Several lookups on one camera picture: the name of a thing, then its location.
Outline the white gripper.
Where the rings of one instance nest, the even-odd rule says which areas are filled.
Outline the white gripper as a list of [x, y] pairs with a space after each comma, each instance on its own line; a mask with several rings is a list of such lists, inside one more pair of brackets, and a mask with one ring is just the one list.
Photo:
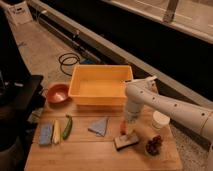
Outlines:
[[137, 121], [140, 117], [139, 113], [132, 113], [129, 111], [126, 111], [124, 113], [124, 120], [126, 125], [126, 141], [130, 140], [132, 138], [133, 131], [136, 128]]

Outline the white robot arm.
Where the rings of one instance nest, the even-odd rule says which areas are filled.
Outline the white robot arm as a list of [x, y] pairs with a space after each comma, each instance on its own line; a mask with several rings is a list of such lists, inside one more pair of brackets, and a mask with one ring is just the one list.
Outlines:
[[127, 101], [124, 116], [127, 123], [134, 123], [144, 105], [167, 115], [211, 142], [205, 171], [213, 171], [213, 109], [201, 107], [174, 98], [159, 95], [151, 90], [156, 77], [125, 82]]

